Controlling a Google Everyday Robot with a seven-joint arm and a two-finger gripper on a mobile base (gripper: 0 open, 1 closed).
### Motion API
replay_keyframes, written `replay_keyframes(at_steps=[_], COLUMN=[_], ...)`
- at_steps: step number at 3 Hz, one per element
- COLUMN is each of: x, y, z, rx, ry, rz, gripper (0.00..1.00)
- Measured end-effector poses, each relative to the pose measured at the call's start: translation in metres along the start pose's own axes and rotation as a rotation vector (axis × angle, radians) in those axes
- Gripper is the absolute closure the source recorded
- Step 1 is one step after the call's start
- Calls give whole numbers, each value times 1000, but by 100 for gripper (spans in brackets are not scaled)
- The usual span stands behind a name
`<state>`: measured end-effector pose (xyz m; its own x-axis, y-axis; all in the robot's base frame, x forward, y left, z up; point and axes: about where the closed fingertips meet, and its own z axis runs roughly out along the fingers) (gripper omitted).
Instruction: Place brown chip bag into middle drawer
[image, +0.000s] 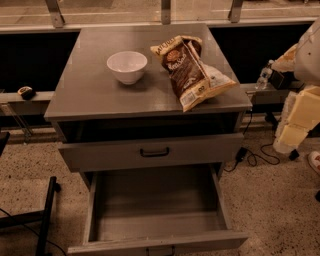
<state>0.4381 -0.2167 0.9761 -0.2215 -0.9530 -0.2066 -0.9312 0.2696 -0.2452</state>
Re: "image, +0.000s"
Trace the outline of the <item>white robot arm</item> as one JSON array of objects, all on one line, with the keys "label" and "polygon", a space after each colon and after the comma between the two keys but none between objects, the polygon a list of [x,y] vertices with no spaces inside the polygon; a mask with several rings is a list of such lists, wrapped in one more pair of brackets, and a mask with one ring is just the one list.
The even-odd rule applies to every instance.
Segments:
[{"label": "white robot arm", "polygon": [[320,18],[274,61],[272,69],[292,72],[305,85],[299,93],[288,94],[276,130],[273,147],[288,154],[320,123]]}]

